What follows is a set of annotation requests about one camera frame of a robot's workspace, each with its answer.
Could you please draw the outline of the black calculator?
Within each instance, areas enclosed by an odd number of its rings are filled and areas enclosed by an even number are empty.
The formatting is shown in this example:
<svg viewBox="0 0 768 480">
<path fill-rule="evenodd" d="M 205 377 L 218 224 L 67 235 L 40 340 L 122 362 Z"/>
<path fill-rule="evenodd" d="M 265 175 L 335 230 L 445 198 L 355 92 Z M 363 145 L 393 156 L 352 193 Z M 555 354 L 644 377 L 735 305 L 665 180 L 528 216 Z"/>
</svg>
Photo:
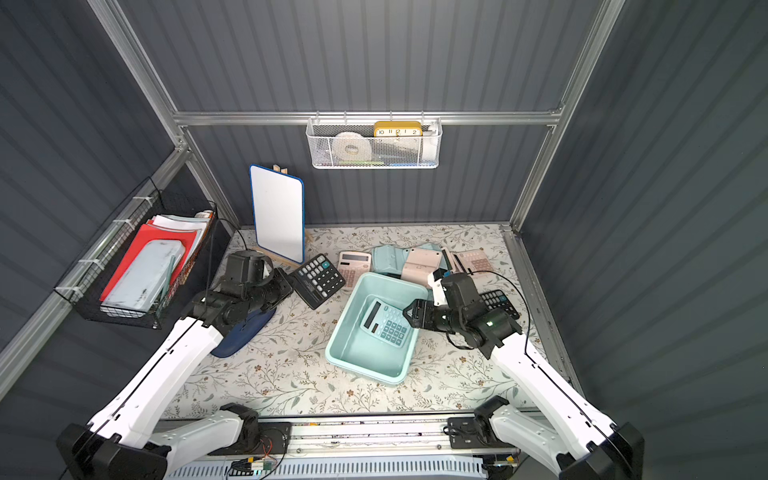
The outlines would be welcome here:
<svg viewBox="0 0 768 480">
<path fill-rule="evenodd" d="M 489 310 L 502 309 L 514 320 L 520 318 L 520 313 L 502 290 L 496 289 L 481 293 L 480 298 Z"/>
<path fill-rule="evenodd" d="M 293 290 L 316 310 L 338 293 L 346 281 L 327 256 L 319 254 L 288 276 Z"/>
</svg>

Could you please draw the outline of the red folder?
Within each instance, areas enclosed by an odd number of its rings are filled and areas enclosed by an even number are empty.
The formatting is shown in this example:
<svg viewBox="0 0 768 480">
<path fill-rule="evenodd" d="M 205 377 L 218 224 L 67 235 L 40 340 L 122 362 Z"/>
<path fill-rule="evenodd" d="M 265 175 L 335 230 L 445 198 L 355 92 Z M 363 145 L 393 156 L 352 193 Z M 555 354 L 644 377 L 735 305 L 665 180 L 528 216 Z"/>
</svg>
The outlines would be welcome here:
<svg viewBox="0 0 768 480">
<path fill-rule="evenodd" d="M 199 229 L 142 225 L 99 300 L 110 307 L 148 311 L 161 293 L 169 292 L 201 236 Z"/>
</svg>

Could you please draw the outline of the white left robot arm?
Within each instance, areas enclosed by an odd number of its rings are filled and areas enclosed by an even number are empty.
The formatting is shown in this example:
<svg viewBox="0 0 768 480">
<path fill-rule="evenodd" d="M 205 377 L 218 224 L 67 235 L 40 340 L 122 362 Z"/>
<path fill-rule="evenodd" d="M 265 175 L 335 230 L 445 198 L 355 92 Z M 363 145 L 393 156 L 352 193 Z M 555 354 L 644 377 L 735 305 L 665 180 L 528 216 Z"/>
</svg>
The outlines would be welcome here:
<svg viewBox="0 0 768 480">
<path fill-rule="evenodd" d="M 68 425 L 56 440 L 74 479 L 163 479 L 217 451 L 251 454 L 271 439 L 258 413 L 227 403 L 210 416 L 165 433 L 155 427 L 178 390 L 220 344 L 236 352 L 232 335 L 255 335 L 249 321 L 270 318 L 293 292 L 288 273 L 271 258 L 241 250 L 228 256 L 223 278 L 197 293 L 170 334 L 130 382 L 87 424 Z"/>
</svg>

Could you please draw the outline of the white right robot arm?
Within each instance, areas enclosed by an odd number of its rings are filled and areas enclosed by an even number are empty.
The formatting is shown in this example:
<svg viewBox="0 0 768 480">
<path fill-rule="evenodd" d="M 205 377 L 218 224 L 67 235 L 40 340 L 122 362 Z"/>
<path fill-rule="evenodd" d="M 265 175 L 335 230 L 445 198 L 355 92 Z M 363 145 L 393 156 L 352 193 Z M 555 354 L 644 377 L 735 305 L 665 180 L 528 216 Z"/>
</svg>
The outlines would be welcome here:
<svg viewBox="0 0 768 480">
<path fill-rule="evenodd" d="M 532 420 L 500 395 L 475 411 L 473 433 L 514 445 L 560 479 L 639 479 L 645 441 L 631 424 L 618 425 L 590 404 L 538 352 L 503 308 L 491 309 L 470 275 L 438 269 L 428 276 L 431 300 L 404 310 L 415 329 L 458 334 L 509 375 L 546 421 Z"/>
</svg>

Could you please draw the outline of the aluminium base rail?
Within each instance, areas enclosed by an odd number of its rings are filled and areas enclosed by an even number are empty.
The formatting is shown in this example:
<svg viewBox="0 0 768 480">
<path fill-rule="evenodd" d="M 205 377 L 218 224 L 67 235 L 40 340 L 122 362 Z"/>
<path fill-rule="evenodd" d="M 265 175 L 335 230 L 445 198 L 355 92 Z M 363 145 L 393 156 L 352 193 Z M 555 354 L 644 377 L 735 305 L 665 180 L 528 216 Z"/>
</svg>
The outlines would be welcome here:
<svg viewBox="0 0 768 480">
<path fill-rule="evenodd" d="M 472 417 L 396 415 L 387 418 L 326 419 L 317 426 L 298 425 L 300 447 L 318 440 L 330 448 L 397 450 L 407 454 L 425 451 L 443 434 L 456 449 L 518 448 L 565 479 L 639 479 L 642 476 L 644 440 L 629 424 L 618 427 L 601 413 L 590 414 L 570 404 L 543 409 L 545 423 L 494 397 Z M 229 405 L 212 416 L 155 435 L 159 411 L 142 405 L 110 407 L 94 417 L 91 431 L 125 448 L 142 451 L 150 441 L 164 468 L 173 472 L 209 453 L 245 454 L 257 448 L 261 435 L 254 411 Z"/>
</svg>

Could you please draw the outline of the white papers in basket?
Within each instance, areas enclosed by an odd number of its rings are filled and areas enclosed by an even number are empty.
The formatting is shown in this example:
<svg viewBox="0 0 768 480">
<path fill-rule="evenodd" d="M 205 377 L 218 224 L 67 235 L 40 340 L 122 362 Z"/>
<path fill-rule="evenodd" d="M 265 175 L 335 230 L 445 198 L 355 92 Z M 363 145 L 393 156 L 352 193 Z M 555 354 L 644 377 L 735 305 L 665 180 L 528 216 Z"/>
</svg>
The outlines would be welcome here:
<svg viewBox="0 0 768 480">
<path fill-rule="evenodd" d="M 193 257 L 200 246 L 200 243 L 204 239 L 207 231 L 214 219 L 214 212 L 212 210 L 203 210 L 197 212 L 193 217 L 183 217 L 178 215 L 155 215 L 149 221 L 148 224 L 155 225 L 158 228 L 165 230 L 194 232 L 195 238 L 192 246 L 186 250 L 183 260 L 179 263 L 179 272 L 182 272 Z"/>
</svg>

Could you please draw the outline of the mint green storage box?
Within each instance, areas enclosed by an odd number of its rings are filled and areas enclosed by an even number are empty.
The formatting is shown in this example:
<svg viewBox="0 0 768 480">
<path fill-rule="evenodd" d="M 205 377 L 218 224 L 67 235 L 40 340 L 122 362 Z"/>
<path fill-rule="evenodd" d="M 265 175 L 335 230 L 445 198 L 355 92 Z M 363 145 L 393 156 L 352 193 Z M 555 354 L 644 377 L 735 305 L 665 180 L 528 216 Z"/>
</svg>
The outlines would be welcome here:
<svg viewBox="0 0 768 480">
<path fill-rule="evenodd" d="M 389 386 L 407 376 L 419 331 L 412 330 L 401 348 L 380 342 L 360 329 L 362 316 L 374 299 L 403 311 L 415 299 L 428 299 L 428 290 L 418 284 L 365 273 L 357 281 L 325 350 L 329 363 Z"/>
</svg>

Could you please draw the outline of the navy blue glasses case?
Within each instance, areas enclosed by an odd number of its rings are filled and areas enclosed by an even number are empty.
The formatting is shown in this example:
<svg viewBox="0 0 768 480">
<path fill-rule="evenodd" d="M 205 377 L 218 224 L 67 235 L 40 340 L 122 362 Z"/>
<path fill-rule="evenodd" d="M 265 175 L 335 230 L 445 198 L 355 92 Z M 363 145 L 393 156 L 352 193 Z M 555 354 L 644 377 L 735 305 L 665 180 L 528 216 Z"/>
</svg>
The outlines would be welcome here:
<svg viewBox="0 0 768 480">
<path fill-rule="evenodd" d="M 210 354 L 216 358 L 228 358 L 245 347 L 272 319 L 276 310 L 254 311 L 233 327 Z"/>
</svg>

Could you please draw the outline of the light grey pencil case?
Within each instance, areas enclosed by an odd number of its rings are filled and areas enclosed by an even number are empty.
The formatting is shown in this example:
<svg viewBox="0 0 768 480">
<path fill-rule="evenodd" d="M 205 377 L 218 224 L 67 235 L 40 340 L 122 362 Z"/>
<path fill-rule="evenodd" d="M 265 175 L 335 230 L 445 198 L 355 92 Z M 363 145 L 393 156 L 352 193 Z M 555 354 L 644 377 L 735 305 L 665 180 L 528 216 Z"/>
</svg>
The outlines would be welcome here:
<svg viewBox="0 0 768 480">
<path fill-rule="evenodd" d="M 109 317 L 139 318 L 146 314 L 168 291 L 184 251 L 179 240 L 146 243 L 106 294 L 100 310 Z"/>
</svg>

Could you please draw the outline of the white tape roll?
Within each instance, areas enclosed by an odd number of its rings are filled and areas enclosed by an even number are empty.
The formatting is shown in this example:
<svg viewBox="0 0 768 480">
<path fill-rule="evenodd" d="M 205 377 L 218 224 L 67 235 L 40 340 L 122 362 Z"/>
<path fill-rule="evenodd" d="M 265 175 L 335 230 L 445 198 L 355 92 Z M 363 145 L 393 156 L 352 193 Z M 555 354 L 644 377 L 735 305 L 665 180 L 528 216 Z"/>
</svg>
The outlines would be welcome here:
<svg viewBox="0 0 768 480">
<path fill-rule="evenodd" d="M 331 142 L 335 158 L 344 162 L 363 162 L 371 157 L 369 140 L 356 132 L 341 132 Z"/>
</svg>

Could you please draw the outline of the mint green calculator upside down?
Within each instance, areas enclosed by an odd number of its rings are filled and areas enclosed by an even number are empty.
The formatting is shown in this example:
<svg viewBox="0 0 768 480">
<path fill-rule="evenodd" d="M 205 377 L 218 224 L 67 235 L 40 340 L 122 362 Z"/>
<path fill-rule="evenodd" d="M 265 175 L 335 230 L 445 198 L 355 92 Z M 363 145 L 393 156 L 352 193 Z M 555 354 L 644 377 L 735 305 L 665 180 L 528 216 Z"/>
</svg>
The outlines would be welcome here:
<svg viewBox="0 0 768 480">
<path fill-rule="evenodd" d="M 438 245 L 426 243 L 417 246 L 417 249 L 435 251 L 439 260 L 438 267 L 446 267 L 441 249 Z M 371 271 L 378 274 L 399 276 L 411 250 L 413 250 L 413 248 L 400 248 L 393 245 L 381 245 L 373 248 L 371 251 Z"/>
</svg>

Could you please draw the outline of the yellow clock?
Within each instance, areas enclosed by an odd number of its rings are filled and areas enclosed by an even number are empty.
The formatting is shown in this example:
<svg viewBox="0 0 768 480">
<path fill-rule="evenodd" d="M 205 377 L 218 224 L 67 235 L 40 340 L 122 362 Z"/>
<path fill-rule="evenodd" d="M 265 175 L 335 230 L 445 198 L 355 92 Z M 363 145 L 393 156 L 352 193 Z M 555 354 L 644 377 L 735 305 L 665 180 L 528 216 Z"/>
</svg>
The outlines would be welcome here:
<svg viewBox="0 0 768 480">
<path fill-rule="evenodd" d="M 423 136 L 419 121 L 378 121 L 374 124 L 375 138 L 415 138 Z"/>
</svg>

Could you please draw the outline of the teal calculator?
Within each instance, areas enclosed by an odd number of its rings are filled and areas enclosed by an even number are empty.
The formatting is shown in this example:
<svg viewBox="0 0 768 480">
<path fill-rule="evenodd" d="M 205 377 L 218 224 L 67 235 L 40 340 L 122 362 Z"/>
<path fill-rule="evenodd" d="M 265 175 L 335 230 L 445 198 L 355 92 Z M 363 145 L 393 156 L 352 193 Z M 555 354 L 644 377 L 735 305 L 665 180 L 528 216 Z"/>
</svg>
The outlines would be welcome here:
<svg viewBox="0 0 768 480">
<path fill-rule="evenodd" d="M 362 316 L 360 329 L 395 348 L 403 347 L 413 330 L 401 309 L 380 299 L 371 302 Z"/>
</svg>

